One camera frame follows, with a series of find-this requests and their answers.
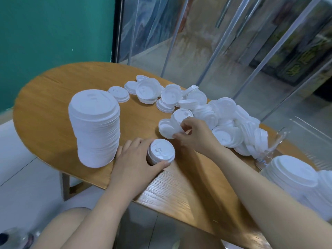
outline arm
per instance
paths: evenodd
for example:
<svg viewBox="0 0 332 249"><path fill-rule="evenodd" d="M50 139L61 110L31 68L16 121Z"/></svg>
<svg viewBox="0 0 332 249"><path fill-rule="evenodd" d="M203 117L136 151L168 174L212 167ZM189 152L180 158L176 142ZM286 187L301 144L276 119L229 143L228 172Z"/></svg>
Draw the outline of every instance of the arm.
<svg viewBox="0 0 332 249"><path fill-rule="evenodd" d="M204 121L189 117L175 134L218 165L272 248L331 248L332 226L220 145Z"/></svg>
<svg viewBox="0 0 332 249"><path fill-rule="evenodd" d="M127 141L117 151L110 185L61 249L110 249L119 222L131 200L169 165L163 161L154 166L146 162L153 139Z"/></svg>

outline person's left arm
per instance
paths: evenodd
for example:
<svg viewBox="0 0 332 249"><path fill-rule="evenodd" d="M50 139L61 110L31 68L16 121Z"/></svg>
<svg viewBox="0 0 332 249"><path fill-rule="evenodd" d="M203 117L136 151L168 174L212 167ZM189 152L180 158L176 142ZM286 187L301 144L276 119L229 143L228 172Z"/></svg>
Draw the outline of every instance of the person's left arm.
<svg viewBox="0 0 332 249"><path fill-rule="evenodd" d="M107 190L61 249L112 248L129 203L169 165L167 161L154 166L147 164L147 149L152 141L136 138L118 148Z"/></svg>

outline teal wall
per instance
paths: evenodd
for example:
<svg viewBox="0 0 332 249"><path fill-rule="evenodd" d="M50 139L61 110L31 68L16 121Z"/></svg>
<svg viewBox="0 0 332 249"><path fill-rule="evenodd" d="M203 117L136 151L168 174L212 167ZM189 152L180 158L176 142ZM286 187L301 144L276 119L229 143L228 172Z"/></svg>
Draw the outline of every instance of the teal wall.
<svg viewBox="0 0 332 249"><path fill-rule="evenodd" d="M0 0L0 112L38 74L110 62L114 0Z"/></svg>

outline black bottle cap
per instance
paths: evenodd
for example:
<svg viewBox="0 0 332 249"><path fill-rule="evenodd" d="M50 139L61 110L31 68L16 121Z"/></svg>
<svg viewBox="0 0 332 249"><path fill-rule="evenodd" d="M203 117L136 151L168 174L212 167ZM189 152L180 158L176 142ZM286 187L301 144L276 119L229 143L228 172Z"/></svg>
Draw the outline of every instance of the black bottle cap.
<svg viewBox="0 0 332 249"><path fill-rule="evenodd" d="M9 238L9 235L6 233L0 233L0 246L4 245Z"/></svg>

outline table leg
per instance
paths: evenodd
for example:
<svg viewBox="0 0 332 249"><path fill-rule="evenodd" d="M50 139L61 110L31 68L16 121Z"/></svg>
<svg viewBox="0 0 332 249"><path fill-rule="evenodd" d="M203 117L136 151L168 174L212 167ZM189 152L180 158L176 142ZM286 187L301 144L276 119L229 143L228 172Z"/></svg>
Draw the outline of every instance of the table leg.
<svg viewBox="0 0 332 249"><path fill-rule="evenodd" d="M70 187L70 176L62 172L60 172L60 183L62 188L62 198L64 201L67 201L91 186L89 183L81 182L73 187Z"/></svg>

